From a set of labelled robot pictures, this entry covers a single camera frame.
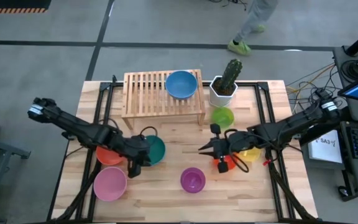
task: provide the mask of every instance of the gray pants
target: gray pants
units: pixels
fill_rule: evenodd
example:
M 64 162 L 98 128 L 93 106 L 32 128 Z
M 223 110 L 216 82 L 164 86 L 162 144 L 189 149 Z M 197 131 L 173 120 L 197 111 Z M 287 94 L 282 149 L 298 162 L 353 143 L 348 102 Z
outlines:
M 240 32 L 234 38 L 234 41 L 245 40 L 259 24 L 266 22 L 277 7 L 278 0 L 253 0 L 248 12 L 248 19 L 242 25 Z

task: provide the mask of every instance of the yellow bowl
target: yellow bowl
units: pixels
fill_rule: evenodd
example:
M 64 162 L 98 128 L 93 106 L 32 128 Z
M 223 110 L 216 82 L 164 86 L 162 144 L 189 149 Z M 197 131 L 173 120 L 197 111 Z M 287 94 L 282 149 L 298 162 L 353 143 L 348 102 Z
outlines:
M 238 154 L 238 156 L 240 157 L 240 159 L 242 159 L 243 161 L 246 162 L 254 162 L 257 159 L 259 159 L 260 154 L 261 154 L 262 150 L 258 149 L 258 148 L 253 148 L 253 149 L 249 149 L 243 152 L 240 152 Z

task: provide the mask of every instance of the wooden tabletop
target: wooden tabletop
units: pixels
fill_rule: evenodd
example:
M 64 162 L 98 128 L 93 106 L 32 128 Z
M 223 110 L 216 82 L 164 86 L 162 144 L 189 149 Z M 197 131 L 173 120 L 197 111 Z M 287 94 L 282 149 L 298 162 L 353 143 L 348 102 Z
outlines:
M 266 81 L 269 84 L 273 110 L 279 121 L 291 115 L 284 82 Z M 92 122 L 100 82 L 85 82 L 81 92 L 77 116 Z M 135 120 L 134 132 L 152 125 L 165 142 L 167 151 L 164 160 L 153 167 L 143 167 L 140 176 L 128 179 L 125 194 L 114 202 L 96 200 L 95 222 L 273 222 L 277 221 L 268 168 L 263 166 L 263 157 L 247 163 L 249 173 L 238 168 L 219 174 L 212 165 L 212 157 L 198 154 L 198 148 L 213 136 L 209 130 L 212 108 L 209 106 L 209 91 L 204 88 L 206 116 L 204 125 L 197 124 L 197 117 L 144 118 Z M 267 107 L 264 101 L 265 117 Z M 233 128 L 246 129 L 259 124 L 259 114 L 253 88 L 239 87 L 229 106 L 234 112 Z M 121 119 L 122 88 L 115 88 L 110 117 L 115 119 L 125 136 L 130 131 Z M 298 141 L 291 143 L 299 146 Z M 71 142 L 68 153 L 79 148 Z M 305 164 L 301 153 L 288 148 L 283 156 L 287 168 L 290 188 L 301 204 L 317 217 Z M 80 150 L 65 161 L 57 192 L 52 218 L 61 215 L 69 206 L 81 185 L 86 158 L 86 149 Z M 120 167 L 125 173 L 126 161 Z M 201 169 L 206 176 L 203 191 L 186 193 L 180 185 L 183 170 L 189 167 Z M 280 192 L 284 214 L 287 214 L 284 194 Z M 84 214 L 88 211 L 90 191 L 85 198 Z

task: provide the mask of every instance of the green bowl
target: green bowl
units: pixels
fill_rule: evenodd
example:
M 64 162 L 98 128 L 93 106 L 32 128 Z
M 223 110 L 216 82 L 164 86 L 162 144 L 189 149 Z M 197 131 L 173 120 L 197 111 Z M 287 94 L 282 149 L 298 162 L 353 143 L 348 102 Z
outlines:
M 150 160 L 151 165 L 154 166 L 161 162 L 161 160 L 165 156 L 165 144 L 164 142 L 157 136 L 146 136 L 146 140 L 152 144 L 150 146 Z
M 212 112 L 212 122 L 218 124 L 221 128 L 229 127 L 234 121 L 233 112 L 226 107 L 216 108 Z

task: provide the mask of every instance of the potted cactus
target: potted cactus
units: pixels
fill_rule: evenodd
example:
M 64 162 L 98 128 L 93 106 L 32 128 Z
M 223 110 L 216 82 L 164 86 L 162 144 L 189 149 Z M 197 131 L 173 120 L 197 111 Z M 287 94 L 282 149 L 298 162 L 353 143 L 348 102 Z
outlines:
M 230 103 L 238 86 L 235 80 L 242 69 L 242 63 L 238 59 L 231 60 L 223 75 L 215 76 L 209 85 L 209 103 L 213 106 L 222 107 Z

